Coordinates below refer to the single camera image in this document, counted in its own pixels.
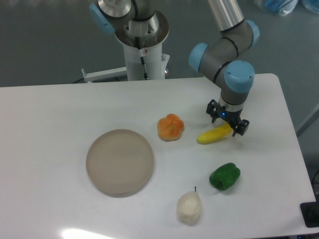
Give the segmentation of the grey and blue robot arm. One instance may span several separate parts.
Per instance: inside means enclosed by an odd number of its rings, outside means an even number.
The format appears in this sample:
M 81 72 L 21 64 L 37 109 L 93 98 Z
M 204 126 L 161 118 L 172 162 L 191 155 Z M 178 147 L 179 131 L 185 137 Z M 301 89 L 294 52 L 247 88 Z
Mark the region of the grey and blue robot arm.
M 206 109 L 212 120 L 222 119 L 234 134 L 243 135 L 249 122 L 240 116 L 255 71 L 238 57 L 258 40 L 259 29 L 243 17 L 237 1 L 212 0 L 209 4 L 221 39 L 214 45 L 196 45 L 188 62 L 221 90 L 219 100 L 211 100 Z M 97 26 L 106 34 L 114 34 L 122 44 L 128 80 L 165 78 L 162 43 L 168 36 L 169 23 L 151 0 L 98 0 L 89 11 Z

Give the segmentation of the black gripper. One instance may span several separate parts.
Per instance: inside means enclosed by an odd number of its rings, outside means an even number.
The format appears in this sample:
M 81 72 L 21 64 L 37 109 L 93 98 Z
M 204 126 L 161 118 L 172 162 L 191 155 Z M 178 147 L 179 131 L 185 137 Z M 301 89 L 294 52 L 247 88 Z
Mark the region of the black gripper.
M 221 105 L 212 99 L 207 105 L 206 113 L 211 116 L 212 123 L 217 119 L 230 123 L 233 137 L 237 134 L 243 136 L 250 124 L 248 120 L 241 119 L 242 105 Z

